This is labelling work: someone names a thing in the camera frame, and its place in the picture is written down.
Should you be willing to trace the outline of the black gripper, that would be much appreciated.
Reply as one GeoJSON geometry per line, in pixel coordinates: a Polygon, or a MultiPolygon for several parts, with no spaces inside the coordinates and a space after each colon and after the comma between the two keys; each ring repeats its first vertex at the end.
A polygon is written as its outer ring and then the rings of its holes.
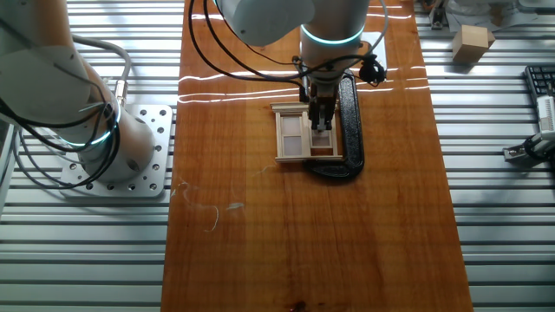
{"type": "Polygon", "coordinates": [[[338,97],[338,85],[321,84],[308,80],[306,82],[306,91],[309,101],[308,117],[311,120],[311,129],[318,131],[332,130],[332,120],[338,97]]]}

